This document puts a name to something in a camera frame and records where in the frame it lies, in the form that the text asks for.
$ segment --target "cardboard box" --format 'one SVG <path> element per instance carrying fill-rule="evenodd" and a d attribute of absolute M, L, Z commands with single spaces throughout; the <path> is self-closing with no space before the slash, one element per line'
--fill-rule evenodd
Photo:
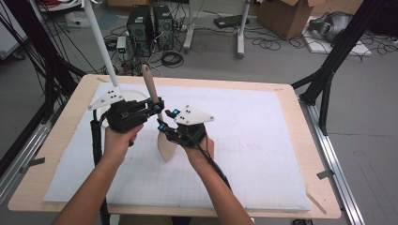
<path fill-rule="evenodd" d="M 265 0 L 257 19 L 261 25 L 283 39 L 301 35 L 314 6 L 326 0 Z"/>

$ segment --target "hand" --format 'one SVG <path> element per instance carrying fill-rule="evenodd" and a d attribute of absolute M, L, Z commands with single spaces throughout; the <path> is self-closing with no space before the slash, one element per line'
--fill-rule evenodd
<path fill-rule="evenodd" d="M 129 143 L 135 141 L 138 132 L 143 127 L 144 125 L 134 127 L 126 133 L 118 133 L 107 127 L 105 129 L 105 151 L 102 159 L 110 160 L 115 165 L 120 166 L 124 161 Z"/>
<path fill-rule="evenodd" d="M 211 158 L 214 158 L 214 142 L 208 136 L 200 142 L 200 146 L 204 151 L 208 151 Z M 185 152 L 188 155 L 188 160 L 193 168 L 197 171 L 198 169 L 210 166 L 205 156 L 203 156 L 202 152 L 197 148 L 192 147 L 184 147 Z"/>

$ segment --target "wooden tabletop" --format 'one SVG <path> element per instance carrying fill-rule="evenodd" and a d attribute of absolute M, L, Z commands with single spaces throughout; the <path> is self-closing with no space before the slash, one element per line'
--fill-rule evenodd
<path fill-rule="evenodd" d="M 145 84 L 140 77 L 118 77 L 120 83 Z M 154 78 L 156 85 L 179 85 L 191 87 L 230 88 L 242 90 L 273 91 L 278 95 L 284 120 L 291 138 L 302 175 L 311 210 L 304 213 L 269 212 L 249 210 L 251 217 L 263 218 L 339 218 L 340 206 L 328 178 L 320 180 L 316 175 L 325 170 L 316 149 L 303 112 L 293 88 L 288 84 L 259 82 L 225 82 L 192 79 Z M 80 81 L 64 111 L 61 113 L 46 142 L 36 158 L 46 158 L 44 164 L 33 166 L 18 186 L 8 208 L 14 211 L 58 212 L 64 203 L 44 202 L 43 197 L 53 180 L 58 160 L 67 148 L 82 115 L 93 98 L 100 83 L 109 83 L 109 76 L 86 75 Z M 169 215 L 215 217 L 213 209 L 176 208 L 110 204 L 113 214 Z"/>

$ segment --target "computer tower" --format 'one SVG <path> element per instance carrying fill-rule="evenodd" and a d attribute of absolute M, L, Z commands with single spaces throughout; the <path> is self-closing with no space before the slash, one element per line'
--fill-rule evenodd
<path fill-rule="evenodd" d="M 152 19 L 148 5 L 134 5 L 127 20 L 127 29 L 134 56 L 149 57 L 154 38 Z"/>
<path fill-rule="evenodd" d="M 155 38 L 160 50 L 172 50 L 174 48 L 173 16 L 167 6 L 154 6 L 153 18 L 155 24 Z"/>

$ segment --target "white 3d-printed part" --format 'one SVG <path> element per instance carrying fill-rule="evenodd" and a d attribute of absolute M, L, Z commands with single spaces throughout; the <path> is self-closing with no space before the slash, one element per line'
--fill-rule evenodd
<path fill-rule="evenodd" d="M 175 122 L 183 125 L 195 125 L 210 122 L 214 120 L 214 116 L 207 114 L 201 110 L 187 105 L 176 116 Z"/>

